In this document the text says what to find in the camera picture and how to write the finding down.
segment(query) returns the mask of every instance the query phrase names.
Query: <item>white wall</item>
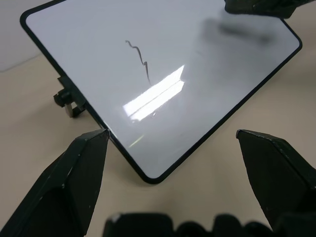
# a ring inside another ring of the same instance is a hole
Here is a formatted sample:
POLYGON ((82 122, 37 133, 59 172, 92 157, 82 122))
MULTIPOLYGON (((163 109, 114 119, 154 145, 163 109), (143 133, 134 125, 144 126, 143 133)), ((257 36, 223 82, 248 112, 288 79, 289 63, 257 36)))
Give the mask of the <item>white wall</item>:
POLYGON ((49 0, 0 0, 0 72, 40 53, 20 26, 21 14, 49 0))

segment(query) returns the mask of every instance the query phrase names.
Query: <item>glossy white surface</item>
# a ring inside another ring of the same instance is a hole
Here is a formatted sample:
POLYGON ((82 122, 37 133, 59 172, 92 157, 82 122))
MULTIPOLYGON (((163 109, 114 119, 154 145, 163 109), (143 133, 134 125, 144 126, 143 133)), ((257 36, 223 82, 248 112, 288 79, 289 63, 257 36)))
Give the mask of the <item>glossy white surface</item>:
POLYGON ((27 25, 150 178, 299 47, 278 19, 222 0, 67 0, 27 25), (136 49, 148 62, 145 67, 136 49))

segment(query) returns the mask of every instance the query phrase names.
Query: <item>marker scribble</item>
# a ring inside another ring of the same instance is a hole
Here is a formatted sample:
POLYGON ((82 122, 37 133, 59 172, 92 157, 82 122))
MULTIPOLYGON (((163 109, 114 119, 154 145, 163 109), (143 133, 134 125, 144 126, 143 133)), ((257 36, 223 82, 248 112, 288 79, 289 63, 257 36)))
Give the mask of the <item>marker scribble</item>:
POLYGON ((142 54, 140 53, 139 48, 136 47, 136 46, 132 46, 132 44, 131 44, 130 41, 128 41, 128 40, 125 40, 125 43, 128 43, 131 48, 136 48, 136 50, 137 50, 137 52, 138 52, 138 55, 139 55, 139 58, 140 58, 140 61, 142 62, 142 64, 143 64, 143 65, 145 66, 145 68, 146 68, 147 79, 148 79, 149 84, 150 84, 149 74, 148 74, 148 65, 147 65, 147 62, 143 62, 142 54))

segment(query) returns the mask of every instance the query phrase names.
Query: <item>whiteboard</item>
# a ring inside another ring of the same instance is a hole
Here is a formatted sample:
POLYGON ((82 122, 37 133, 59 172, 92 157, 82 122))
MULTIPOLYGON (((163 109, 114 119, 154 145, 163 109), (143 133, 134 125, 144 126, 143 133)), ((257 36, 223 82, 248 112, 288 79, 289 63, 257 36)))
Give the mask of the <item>whiteboard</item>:
POLYGON ((224 4, 53 1, 21 23, 142 178, 157 183, 301 47, 281 20, 229 15, 224 4))

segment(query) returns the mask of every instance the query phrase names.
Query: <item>tabletop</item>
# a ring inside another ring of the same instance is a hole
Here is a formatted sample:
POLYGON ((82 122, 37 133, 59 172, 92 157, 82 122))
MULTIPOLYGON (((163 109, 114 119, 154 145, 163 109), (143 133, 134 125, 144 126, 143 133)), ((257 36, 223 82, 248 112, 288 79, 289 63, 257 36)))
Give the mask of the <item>tabletop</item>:
MULTIPOLYGON (((118 212, 163 212, 174 226, 193 220, 210 229, 219 213, 242 223, 267 224, 243 164, 238 129, 287 140, 316 167, 316 2, 287 21, 303 49, 234 113, 166 180, 141 180, 112 143, 88 237, 100 237, 108 216, 118 212)), ((0 227, 42 171, 82 133, 98 129, 87 113, 67 117, 52 96, 62 87, 43 56, 0 73, 0 227)))

